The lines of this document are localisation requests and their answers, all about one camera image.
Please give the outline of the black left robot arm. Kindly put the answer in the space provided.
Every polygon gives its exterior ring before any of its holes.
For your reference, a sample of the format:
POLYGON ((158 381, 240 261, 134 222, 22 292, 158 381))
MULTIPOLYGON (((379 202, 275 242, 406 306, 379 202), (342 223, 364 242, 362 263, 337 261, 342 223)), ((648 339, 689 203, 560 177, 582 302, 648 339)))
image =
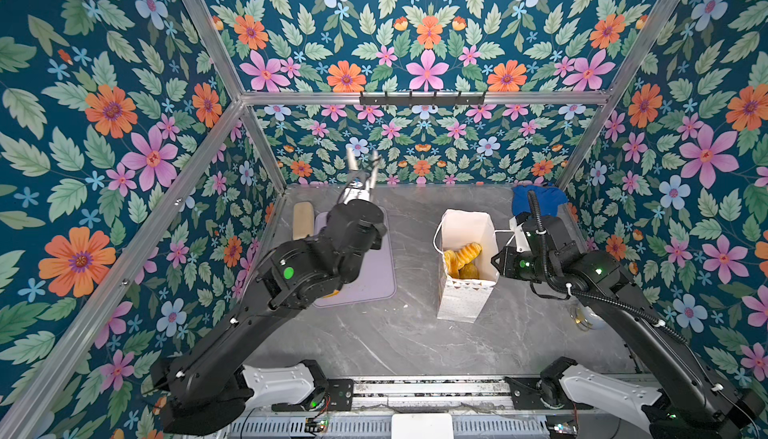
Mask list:
POLYGON ((158 360, 152 386, 167 393, 159 417, 167 434, 206 436, 248 409, 312 411, 328 380, 314 360, 254 368, 246 359, 281 326, 360 275, 365 255, 386 236, 383 211, 370 200, 379 157, 368 169, 348 152, 347 184, 319 233, 285 242, 253 266, 244 294, 188 353, 158 360))

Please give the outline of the white cartoon paper bag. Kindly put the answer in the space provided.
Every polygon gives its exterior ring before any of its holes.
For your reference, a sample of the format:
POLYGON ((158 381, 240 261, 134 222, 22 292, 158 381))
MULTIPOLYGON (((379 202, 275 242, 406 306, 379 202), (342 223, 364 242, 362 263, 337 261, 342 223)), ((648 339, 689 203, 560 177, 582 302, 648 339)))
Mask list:
POLYGON ((440 259, 439 320, 473 323, 480 316, 499 279, 491 258, 499 252, 499 235, 514 240, 514 227, 496 228, 486 212, 446 210, 433 235, 440 259))

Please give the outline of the scalloped yellow bread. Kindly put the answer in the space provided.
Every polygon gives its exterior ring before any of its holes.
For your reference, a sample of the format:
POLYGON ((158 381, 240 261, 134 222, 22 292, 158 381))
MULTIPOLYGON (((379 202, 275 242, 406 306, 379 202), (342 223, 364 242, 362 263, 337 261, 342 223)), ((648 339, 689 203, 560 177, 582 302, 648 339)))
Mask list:
POLYGON ((460 278, 461 264, 455 251, 446 250, 443 252, 443 264, 445 273, 449 278, 460 278))

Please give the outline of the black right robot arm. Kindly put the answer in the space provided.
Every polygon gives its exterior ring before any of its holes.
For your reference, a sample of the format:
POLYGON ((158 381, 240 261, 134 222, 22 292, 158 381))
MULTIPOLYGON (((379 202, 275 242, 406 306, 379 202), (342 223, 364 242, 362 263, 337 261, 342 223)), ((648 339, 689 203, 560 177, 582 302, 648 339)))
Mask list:
POLYGON ((544 214, 536 190, 524 196, 528 209, 516 216, 516 237, 528 247, 507 245, 491 265, 505 278, 547 285, 549 300, 577 299, 620 336, 658 383, 643 388, 561 357, 540 374, 545 406, 591 406, 653 438, 739 438, 755 425, 765 408, 756 392, 705 365, 612 255, 580 251, 563 221, 544 214))

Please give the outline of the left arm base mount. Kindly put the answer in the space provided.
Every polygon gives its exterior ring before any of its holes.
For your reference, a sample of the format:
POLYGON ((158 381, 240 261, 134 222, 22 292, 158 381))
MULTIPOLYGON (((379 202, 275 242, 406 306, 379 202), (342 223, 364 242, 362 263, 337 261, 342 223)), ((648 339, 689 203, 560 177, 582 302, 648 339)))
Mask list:
POLYGON ((247 409, 272 412, 350 411, 355 383, 329 379, 317 361, 303 360, 283 368, 245 366, 243 375, 253 395, 247 409))

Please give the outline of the ribbed spiral bread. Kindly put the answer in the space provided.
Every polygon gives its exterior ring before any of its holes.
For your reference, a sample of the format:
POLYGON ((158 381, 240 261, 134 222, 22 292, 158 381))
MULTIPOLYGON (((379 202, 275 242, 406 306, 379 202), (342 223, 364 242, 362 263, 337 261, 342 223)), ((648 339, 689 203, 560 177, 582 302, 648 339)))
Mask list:
POLYGON ((481 253, 482 253, 482 246, 476 242, 469 243, 463 246, 458 251, 456 251, 456 254, 461 264, 461 268, 464 265, 470 262, 473 262, 476 258, 479 257, 481 253))

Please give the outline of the oval orange bread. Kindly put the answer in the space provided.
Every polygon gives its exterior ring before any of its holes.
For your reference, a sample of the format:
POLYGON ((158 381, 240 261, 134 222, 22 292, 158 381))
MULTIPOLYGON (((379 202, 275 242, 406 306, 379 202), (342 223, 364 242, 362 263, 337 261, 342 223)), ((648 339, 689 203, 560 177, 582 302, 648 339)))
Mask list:
POLYGON ((477 266, 470 262, 459 270, 459 277, 464 280, 479 280, 480 273, 477 266))

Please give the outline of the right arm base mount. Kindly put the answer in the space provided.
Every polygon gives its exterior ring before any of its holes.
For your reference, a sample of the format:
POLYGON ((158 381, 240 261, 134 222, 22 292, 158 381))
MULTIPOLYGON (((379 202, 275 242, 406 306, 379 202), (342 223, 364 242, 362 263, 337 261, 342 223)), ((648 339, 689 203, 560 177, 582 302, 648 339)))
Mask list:
POLYGON ((559 357, 545 367, 538 376, 504 376, 503 382, 509 387, 513 408, 522 410, 592 410, 593 406, 573 402, 560 384, 565 371, 576 366, 577 361, 559 357))

